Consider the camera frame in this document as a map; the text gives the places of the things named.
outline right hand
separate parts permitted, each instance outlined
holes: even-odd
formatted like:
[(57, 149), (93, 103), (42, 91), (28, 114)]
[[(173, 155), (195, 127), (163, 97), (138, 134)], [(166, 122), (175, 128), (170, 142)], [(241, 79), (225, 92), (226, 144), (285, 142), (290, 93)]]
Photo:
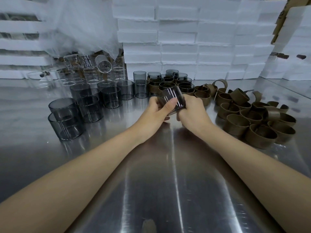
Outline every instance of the right hand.
[(206, 113), (203, 101), (200, 98), (184, 94), (186, 108), (178, 112), (177, 120), (196, 136), (209, 125), (213, 125)]

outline forearm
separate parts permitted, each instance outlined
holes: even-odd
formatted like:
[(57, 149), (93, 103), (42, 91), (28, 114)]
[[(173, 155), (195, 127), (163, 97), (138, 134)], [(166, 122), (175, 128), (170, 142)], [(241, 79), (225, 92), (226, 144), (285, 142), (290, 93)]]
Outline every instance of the forearm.
[(286, 232), (310, 231), (311, 179), (213, 124), (197, 136), (226, 160)]
[(140, 143), (130, 128), (17, 192), (0, 204), (0, 232), (64, 232)]

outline metal tabletop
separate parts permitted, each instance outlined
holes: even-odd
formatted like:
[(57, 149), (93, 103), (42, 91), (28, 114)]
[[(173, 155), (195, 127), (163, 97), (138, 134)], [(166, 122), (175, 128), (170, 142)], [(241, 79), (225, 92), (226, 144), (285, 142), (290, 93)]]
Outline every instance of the metal tabletop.
[[(262, 92), (263, 102), (290, 107), (288, 113), (297, 119), (295, 138), (263, 152), (310, 177), (311, 100), (263, 78), (228, 81), (228, 89), (237, 87)], [(254, 101), (253, 94), (248, 95)], [(63, 96), (61, 87), (40, 90), (29, 87), (26, 79), (0, 80), (0, 202), (124, 131), (148, 105), (147, 98), (123, 101), (117, 109), (104, 109), (102, 120), (86, 124), (80, 137), (60, 142), (47, 116), (49, 102)], [(222, 126), (217, 110), (213, 101), (207, 107), (212, 121)], [(123, 160), (68, 232), (283, 230), (221, 156), (173, 115)]]

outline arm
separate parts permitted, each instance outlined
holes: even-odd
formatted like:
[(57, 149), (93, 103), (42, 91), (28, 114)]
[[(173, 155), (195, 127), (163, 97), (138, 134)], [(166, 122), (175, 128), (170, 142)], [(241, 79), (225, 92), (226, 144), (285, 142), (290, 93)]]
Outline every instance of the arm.
[(64, 164), (0, 204), (1, 233), (64, 232), (91, 201), (119, 163), (149, 139), (175, 107), (173, 98), (159, 109), (155, 97), (125, 132)]
[(183, 125), (223, 157), (286, 232), (310, 232), (311, 179), (214, 125), (201, 99), (185, 100)]

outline hand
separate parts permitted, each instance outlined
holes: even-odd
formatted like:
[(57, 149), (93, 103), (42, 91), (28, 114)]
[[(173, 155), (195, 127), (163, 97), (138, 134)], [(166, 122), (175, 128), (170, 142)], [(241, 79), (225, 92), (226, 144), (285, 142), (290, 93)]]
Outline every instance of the hand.
[(200, 98), (184, 94), (186, 108), (177, 114), (177, 120), (196, 136), (204, 132), (208, 125), (213, 125), (210, 117), (205, 111), (203, 101)]
[(139, 136), (139, 143), (144, 143), (156, 133), (163, 121), (169, 120), (167, 115), (175, 108), (177, 98), (170, 99), (163, 108), (157, 97), (151, 97), (149, 105), (130, 129)]

